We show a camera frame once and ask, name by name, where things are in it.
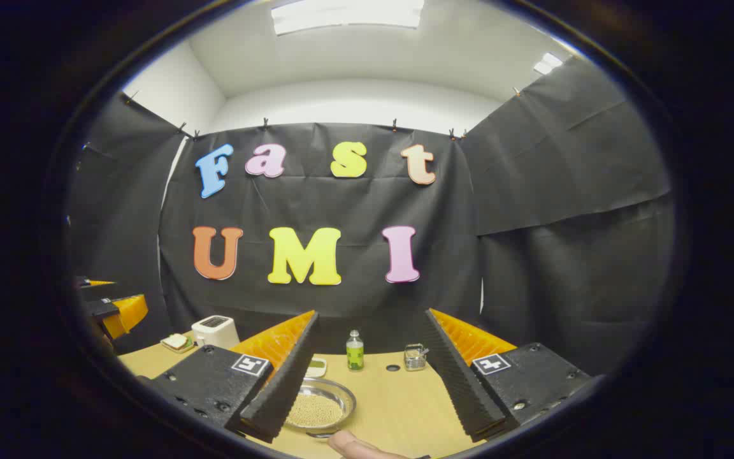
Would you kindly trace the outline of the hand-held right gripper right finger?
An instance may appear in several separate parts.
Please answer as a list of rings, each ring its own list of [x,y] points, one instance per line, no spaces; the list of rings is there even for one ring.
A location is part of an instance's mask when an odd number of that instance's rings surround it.
[[[593,379],[539,342],[517,347],[434,309],[424,312],[422,345],[473,442],[548,415]]]

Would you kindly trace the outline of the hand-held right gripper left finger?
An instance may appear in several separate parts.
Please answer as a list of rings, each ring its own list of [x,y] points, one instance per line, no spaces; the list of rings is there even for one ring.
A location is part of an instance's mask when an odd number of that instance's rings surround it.
[[[310,310],[224,349],[203,345],[149,381],[194,419],[273,442],[313,357],[319,314]]]

